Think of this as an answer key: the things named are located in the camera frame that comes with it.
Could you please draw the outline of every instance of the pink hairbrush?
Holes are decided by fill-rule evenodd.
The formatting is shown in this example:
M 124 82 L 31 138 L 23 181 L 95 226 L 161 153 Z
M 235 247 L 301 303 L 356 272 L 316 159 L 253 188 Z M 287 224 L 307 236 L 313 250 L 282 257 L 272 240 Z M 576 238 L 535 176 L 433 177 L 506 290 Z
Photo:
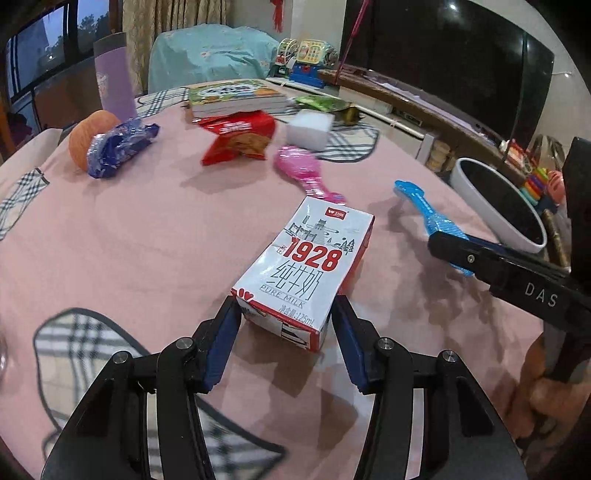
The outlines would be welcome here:
M 275 166 L 289 178 L 300 182 L 307 196 L 338 205 L 345 204 L 345 197 L 326 188 L 320 176 L 320 162 L 309 151 L 297 147 L 283 147 L 275 156 Z

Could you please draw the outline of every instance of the purple water bottle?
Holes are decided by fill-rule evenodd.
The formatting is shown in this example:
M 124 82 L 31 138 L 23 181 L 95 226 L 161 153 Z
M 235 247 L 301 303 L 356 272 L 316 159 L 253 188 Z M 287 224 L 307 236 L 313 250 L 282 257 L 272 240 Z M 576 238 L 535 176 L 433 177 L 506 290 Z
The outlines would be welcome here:
M 122 122 L 138 116 L 127 67 L 125 32 L 95 42 L 95 69 L 103 109 Z

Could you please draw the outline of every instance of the screw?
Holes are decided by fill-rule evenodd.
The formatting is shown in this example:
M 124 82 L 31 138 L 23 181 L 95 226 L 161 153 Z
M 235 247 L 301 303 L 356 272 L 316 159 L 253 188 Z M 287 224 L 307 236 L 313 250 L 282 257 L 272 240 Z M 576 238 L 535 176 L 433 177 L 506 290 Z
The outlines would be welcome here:
M 191 337 L 183 337 L 179 338 L 175 345 L 179 350 L 185 350 L 189 348 L 193 344 L 193 339 Z
M 388 337 L 382 337 L 378 340 L 378 348 L 382 350 L 391 350 L 394 348 L 394 340 Z
M 457 362 L 457 353 L 451 350 L 444 350 L 441 352 L 441 356 L 446 362 L 455 363 Z
M 129 353 L 127 352 L 117 352 L 113 355 L 113 361 L 116 364 L 124 364 L 127 359 L 129 358 Z

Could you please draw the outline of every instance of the television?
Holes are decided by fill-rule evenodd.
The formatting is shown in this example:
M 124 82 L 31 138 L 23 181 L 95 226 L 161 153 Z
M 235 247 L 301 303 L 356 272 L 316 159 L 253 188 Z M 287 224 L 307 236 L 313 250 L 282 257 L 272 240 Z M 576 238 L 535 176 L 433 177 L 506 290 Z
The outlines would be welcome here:
M 348 0 L 343 59 L 363 0 Z M 496 140 L 527 147 L 554 54 L 470 0 L 371 0 L 345 65 L 373 70 Z

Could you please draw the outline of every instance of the plaid pattern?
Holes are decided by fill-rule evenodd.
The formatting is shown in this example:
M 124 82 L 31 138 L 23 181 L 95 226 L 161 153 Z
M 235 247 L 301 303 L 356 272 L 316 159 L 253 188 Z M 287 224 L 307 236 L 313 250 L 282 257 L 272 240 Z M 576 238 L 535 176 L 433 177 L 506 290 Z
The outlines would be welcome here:
M 14 184 L 10 195 L 0 203 L 0 241 L 4 240 L 33 198 L 48 185 L 49 182 L 38 168 L 25 173 Z
M 39 395 L 56 426 L 43 441 L 47 459 L 59 432 L 111 356 L 120 350 L 127 350 L 133 357 L 148 352 L 111 320 L 83 309 L 63 312 L 45 322 L 33 343 Z M 156 399 L 156 395 L 148 395 L 148 454 L 151 476 L 162 479 Z M 281 446 L 242 430 L 198 396 L 195 401 L 216 479 L 258 479 L 285 456 Z
M 135 108 L 140 118 L 156 115 L 166 107 L 186 102 L 189 99 L 189 88 L 180 87 L 161 92 L 149 93 L 135 99 Z
M 138 115 L 146 118 L 156 115 L 164 108 L 177 103 L 186 102 L 189 99 L 187 87 L 163 90 L 138 97 L 135 100 Z M 273 114 L 281 122 L 288 123 L 299 108 L 288 107 L 283 113 Z M 360 122 L 348 127 L 335 125 L 330 132 L 326 149 L 316 154 L 318 158 L 337 163 L 353 163 L 369 157 L 378 142 L 379 130 L 369 124 Z

